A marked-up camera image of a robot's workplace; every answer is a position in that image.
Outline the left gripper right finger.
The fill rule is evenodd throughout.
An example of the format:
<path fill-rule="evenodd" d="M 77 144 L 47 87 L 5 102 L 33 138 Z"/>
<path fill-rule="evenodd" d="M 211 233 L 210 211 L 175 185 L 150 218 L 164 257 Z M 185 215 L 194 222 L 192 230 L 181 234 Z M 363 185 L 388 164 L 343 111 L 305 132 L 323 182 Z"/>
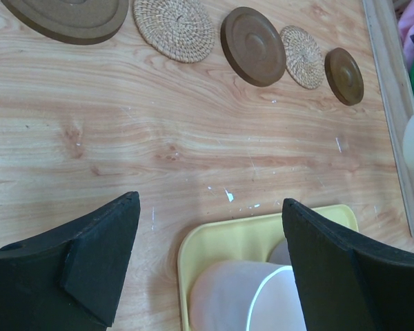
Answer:
<path fill-rule="evenodd" d="M 307 330 L 414 330 L 414 253 L 294 199 L 282 224 Z"/>

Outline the woven rattan coaster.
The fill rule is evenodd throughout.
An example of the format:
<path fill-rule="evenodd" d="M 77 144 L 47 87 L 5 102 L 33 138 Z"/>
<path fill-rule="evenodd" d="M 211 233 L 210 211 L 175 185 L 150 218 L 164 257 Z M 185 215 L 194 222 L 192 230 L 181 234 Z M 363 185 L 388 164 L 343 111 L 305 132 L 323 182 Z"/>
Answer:
<path fill-rule="evenodd" d="M 322 51 L 313 36 L 298 26 L 286 26 L 280 32 L 286 53 L 286 69 L 301 87 L 314 90 L 324 80 Z"/>
<path fill-rule="evenodd" d="M 197 63 L 214 47 L 213 23 L 200 1 L 134 1 L 132 13 L 146 43 L 169 59 Z"/>

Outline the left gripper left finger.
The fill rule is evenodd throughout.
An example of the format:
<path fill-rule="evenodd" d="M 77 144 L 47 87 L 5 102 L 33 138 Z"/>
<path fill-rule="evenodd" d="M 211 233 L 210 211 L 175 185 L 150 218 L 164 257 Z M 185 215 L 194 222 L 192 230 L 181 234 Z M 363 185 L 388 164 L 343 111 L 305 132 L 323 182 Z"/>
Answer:
<path fill-rule="evenodd" d="M 0 330 L 112 327 L 137 233 L 140 199 L 0 248 Z"/>

